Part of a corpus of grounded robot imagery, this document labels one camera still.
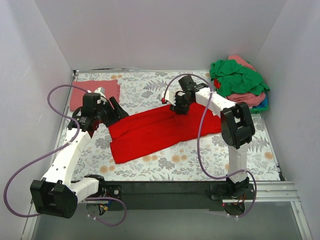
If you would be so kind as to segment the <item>red t shirt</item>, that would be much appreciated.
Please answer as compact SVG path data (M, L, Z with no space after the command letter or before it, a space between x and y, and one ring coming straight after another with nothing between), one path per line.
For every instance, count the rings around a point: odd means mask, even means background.
M196 139L205 107L190 105L187 114L177 114L164 105L121 119L108 130L110 150L116 164Z

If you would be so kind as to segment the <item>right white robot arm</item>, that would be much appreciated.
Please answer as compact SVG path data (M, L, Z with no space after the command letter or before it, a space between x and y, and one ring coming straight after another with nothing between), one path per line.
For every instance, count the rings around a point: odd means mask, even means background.
M228 172L225 176L213 176L215 180L209 189L213 197L237 199L244 197L247 191L254 192L250 184L253 175L247 169L249 144L255 135L255 126L250 109L244 102L236 103L220 96L212 84L203 79L202 83L193 80L193 73L176 76L181 87L175 93L165 89L161 95L163 104L170 103L170 109L177 114L187 114L191 104L204 106L220 118L221 136L228 146Z

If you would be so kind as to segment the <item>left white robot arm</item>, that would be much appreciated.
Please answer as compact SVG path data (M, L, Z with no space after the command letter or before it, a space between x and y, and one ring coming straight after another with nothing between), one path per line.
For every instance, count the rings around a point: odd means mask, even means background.
M30 185L37 213L69 219L86 198L101 200L106 196L102 176L89 174L77 182L72 181L72 176L83 150L99 126L110 127L127 116L114 97L105 96L102 87L83 95L82 106L73 112L67 126L66 147L58 152L43 177Z

